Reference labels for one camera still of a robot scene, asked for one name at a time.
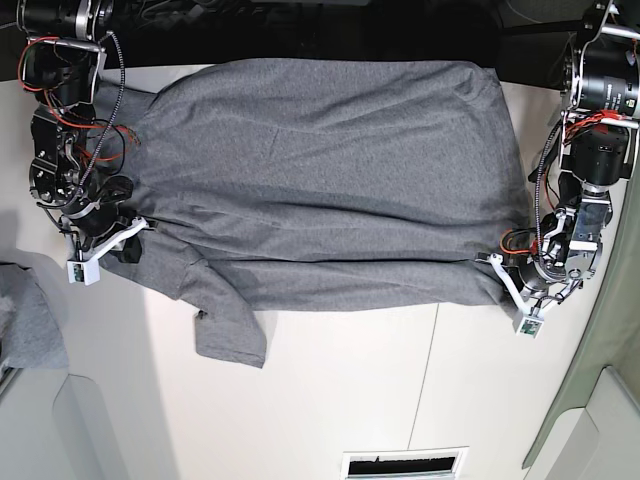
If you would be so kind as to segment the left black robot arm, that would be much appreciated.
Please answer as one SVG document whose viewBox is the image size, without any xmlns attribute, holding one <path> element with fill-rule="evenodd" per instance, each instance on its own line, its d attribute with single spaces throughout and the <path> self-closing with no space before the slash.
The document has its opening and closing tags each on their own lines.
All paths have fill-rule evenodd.
<svg viewBox="0 0 640 480">
<path fill-rule="evenodd" d="M 592 278 L 610 189 L 632 177 L 639 153 L 639 8 L 595 1 L 572 24 L 564 51 L 561 111 L 528 180 L 530 228 L 507 231 L 491 265 L 517 305 L 561 303 Z"/>
</svg>

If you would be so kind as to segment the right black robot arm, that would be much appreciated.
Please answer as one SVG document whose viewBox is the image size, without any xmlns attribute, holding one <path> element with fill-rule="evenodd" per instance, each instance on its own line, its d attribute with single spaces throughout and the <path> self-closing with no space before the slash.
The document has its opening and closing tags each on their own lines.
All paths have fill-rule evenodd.
<svg viewBox="0 0 640 480">
<path fill-rule="evenodd" d="M 103 156 L 110 137 L 123 147 L 137 135 L 116 122 L 124 87 L 107 118 L 96 114 L 99 71 L 105 41 L 114 40 L 113 1 L 20 1 L 18 28 L 27 36 L 17 76 L 38 107 L 31 120 L 34 158 L 29 190 L 37 206 L 71 243 L 72 259 L 81 261 L 113 241 L 109 253 L 125 264 L 142 255 L 136 235 L 127 237 L 137 216 L 123 207 L 133 183 L 121 170 L 126 154 Z"/>
</svg>

